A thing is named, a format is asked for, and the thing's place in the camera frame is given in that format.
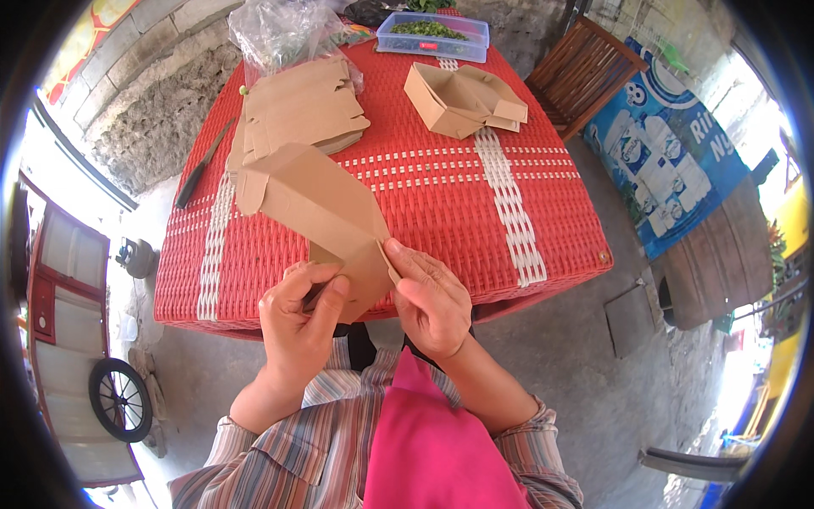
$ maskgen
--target striped shirt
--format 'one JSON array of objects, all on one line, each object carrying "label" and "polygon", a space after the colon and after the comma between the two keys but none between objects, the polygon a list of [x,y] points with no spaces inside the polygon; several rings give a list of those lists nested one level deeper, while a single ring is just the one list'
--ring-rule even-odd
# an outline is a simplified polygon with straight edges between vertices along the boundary
[{"label": "striped shirt", "polygon": [[[335,338],[301,410],[260,436],[229,417],[220,420],[206,464],[168,483],[173,507],[361,507],[373,435],[399,355],[380,349],[359,374],[350,369],[347,338]],[[430,368],[450,404],[460,406],[450,379]],[[582,492],[557,450],[555,413],[535,400],[539,411],[494,437],[495,446],[526,486],[531,507],[580,509]]]}]

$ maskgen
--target chopped green herbs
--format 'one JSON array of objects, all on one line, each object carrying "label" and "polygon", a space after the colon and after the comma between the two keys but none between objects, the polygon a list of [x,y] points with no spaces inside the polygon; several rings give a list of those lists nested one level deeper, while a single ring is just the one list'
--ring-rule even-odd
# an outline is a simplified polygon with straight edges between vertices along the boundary
[{"label": "chopped green herbs", "polygon": [[448,26],[437,21],[412,21],[393,25],[391,33],[411,33],[413,35],[427,35],[430,37],[445,37],[459,41],[469,41],[462,33],[455,32]]}]

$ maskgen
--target green plant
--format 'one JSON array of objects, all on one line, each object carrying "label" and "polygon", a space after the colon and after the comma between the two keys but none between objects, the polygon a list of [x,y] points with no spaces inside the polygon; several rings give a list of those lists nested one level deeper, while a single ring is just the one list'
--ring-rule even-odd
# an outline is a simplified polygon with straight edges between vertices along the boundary
[{"label": "green plant", "polygon": [[430,37],[444,37],[447,39],[457,39],[459,41],[469,41],[462,33],[452,30],[445,24],[437,21],[412,21],[409,23],[399,23],[393,25],[391,33],[411,33],[413,35],[427,35]]},{"label": "green plant", "polygon": [[783,238],[783,232],[777,225],[777,219],[772,223],[767,222],[767,228],[769,252],[772,255],[772,293],[774,293],[786,278],[786,259],[783,258],[786,239]]},{"label": "green plant", "polygon": [[407,7],[415,12],[437,12],[444,7],[455,7],[455,0],[407,0]]}]

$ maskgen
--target cart wheel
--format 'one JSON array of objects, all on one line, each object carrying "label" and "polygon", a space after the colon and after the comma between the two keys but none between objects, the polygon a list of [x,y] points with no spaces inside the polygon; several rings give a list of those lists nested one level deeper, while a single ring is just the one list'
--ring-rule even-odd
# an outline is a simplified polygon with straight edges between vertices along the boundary
[{"label": "cart wheel", "polygon": [[107,431],[123,442],[138,442],[150,432],[152,406],[147,386],[127,362],[104,358],[88,381],[90,405]]}]

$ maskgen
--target pink apron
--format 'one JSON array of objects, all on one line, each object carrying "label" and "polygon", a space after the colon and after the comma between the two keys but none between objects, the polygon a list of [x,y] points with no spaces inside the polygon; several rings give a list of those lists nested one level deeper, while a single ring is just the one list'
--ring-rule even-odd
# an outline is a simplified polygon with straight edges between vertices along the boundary
[{"label": "pink apron", "polygon": [[363,507],[528,509],[526,497],[483,424],[453,409],[405,347],[373,438]]}]

